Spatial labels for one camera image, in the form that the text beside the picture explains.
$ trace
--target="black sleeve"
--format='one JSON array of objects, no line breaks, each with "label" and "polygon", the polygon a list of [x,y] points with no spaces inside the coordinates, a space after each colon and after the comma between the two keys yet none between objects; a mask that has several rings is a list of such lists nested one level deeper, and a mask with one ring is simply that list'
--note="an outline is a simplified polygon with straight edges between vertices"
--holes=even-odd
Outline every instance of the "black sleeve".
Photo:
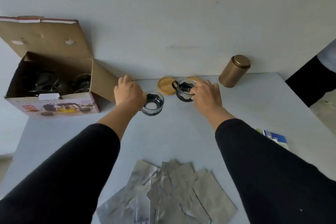
[{"label": "black sleeve", "polygon": [[335,223],[336,182],[242,120],[215,133],[251,224]]},{"label": "black sleeve", "polygon": [[0,201],[0,223],[90,224],[119,150],[111,128],[89,125]]}]

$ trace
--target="box flap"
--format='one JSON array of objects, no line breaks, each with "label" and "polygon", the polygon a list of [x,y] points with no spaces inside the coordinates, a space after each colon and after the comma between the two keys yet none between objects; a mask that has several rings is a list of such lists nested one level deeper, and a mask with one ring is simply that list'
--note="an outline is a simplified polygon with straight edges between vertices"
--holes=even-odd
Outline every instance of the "box flap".
[{"label": "box flap", "polygon": [[77,20],[0,17],[0,37],[21,58],[27,52],[49,58],[93,58]]},{"label": "box flap", "polygon": [[92,63],[91,76],[90,91],[115,103],[114,87],[118,85],[118,78],[99,65],[95,59]]}]

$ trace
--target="cardboard box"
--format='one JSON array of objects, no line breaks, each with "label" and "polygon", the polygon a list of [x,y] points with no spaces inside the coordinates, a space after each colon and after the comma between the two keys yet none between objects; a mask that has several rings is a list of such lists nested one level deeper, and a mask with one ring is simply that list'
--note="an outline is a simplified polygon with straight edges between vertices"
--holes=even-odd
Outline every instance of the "cardboard box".
[{"label": "cardboard box", "polygon": [[[115,102],[118,78],[93,58],[77,20],[0,17],[0,37],[22,58],[5,99],[28,116],[50,119],[97,113],[98,96]],[[34,66],[55,71],[64,79],[91,74],[90,91],[27,96],[23,77]]]}]

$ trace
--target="gold tea canister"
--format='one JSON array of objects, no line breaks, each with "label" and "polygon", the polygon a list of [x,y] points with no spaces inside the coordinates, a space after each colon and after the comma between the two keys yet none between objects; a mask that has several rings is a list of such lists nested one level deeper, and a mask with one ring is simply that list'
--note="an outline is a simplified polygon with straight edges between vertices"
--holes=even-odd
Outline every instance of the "gold tea canister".
[{"label": "gold tea canister", "polygon": [[251,61],[244,55],[233,56],[218,80],[224,87],[232,88],[250,67]]}]

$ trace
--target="wooden coaster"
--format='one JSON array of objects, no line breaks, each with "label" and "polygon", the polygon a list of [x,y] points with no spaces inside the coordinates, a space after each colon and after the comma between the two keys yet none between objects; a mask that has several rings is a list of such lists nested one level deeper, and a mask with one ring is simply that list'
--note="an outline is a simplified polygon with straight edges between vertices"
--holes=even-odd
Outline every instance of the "wooden coaster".
[{"label": "wooden coaster", "polygon": [[198,81],[201,80],[199,77],[197,76],[189,76],[188,79],[194,80],[194,81]]},{"label": "wooden coaster", "polygon": [[162,77],[157,82],[157,90],[161,92],[163,95],[174,95],[176,91],[173,86],[171,86],[172,82],[175,81],[172,77]]}]

